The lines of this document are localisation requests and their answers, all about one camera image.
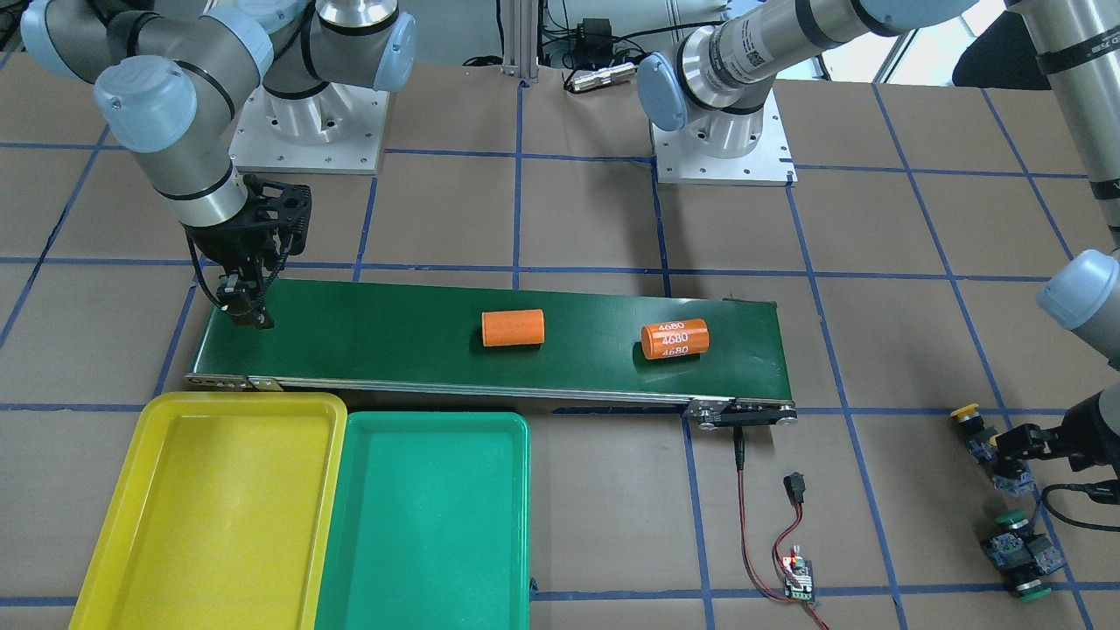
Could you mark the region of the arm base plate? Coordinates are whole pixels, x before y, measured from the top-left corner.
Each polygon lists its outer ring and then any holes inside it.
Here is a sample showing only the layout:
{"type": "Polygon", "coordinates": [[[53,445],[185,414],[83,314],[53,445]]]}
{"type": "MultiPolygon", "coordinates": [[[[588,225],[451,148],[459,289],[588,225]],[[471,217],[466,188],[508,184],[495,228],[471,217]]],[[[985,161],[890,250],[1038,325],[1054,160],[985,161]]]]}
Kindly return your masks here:
{"type": "Polygon", "coordinates": [[[228,158],[240,172],[375,175],[389,92],[329,84],[300,100],[259,87],[234,127],[228,158]]]}
{"type": "Polygon", "coordinates": [[[648,133],[662,184],[788,186],[799,180],[774,92],[749,115],[713,112],[672,132],[652,124],[648,133]]]}

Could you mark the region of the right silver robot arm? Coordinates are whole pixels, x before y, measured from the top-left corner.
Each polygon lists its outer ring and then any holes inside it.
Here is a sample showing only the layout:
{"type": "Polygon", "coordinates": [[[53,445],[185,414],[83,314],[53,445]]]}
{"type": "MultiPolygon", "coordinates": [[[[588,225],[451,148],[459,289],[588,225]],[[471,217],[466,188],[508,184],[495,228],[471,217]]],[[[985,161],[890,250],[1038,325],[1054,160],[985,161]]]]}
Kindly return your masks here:
{"type": "Polygon", "coordinates": [[[24,46],[87,83],[116,142],[221,267],[206,297],[270,328],[265,297],[304,252],[312,193],[263,172],[375,172],[388,96],[417,53],[396,1],[232,1],[192,19],[152,1],[32,1],[24,46]]]}

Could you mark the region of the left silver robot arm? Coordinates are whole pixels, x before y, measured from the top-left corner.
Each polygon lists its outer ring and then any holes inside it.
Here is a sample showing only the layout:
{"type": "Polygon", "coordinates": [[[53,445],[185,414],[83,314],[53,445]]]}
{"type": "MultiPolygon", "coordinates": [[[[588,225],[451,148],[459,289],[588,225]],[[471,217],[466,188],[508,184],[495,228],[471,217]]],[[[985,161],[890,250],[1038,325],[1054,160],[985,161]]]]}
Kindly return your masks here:
{"type": "Polygon", "coordinates": [[[1051,93],[780,82],[797,182],[747,187],[665,183],[635,84],[563,78],[418,67],[367,200],[308,178],[283,279],[773,302],[816,450],[852,420],[926,452],[963,404],[1048,428],[1116,383],[1035,302],[1108,242],[1051,93]]]}

